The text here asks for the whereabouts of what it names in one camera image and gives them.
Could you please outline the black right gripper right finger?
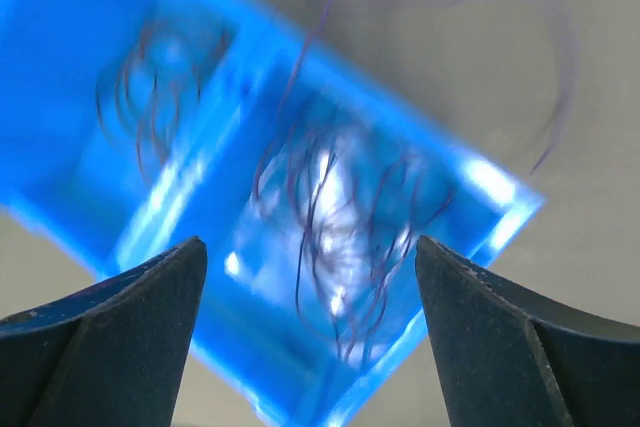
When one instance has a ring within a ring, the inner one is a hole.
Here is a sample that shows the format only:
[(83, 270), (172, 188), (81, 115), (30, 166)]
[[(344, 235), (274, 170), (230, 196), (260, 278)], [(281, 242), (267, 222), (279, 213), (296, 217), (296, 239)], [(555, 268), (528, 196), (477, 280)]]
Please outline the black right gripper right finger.
[(638, 425), (638, 327), (554, 301), (429, 237), (415, 272), (451, 425)]

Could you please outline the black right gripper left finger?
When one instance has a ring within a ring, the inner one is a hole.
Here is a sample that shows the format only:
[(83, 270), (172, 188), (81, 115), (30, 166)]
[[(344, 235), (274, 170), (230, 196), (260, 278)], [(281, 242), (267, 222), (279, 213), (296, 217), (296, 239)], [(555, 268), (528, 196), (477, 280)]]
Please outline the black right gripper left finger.
[(192, 237), (2, 318), (2, 425), (170, 425), (206, 271), (206, 246)]

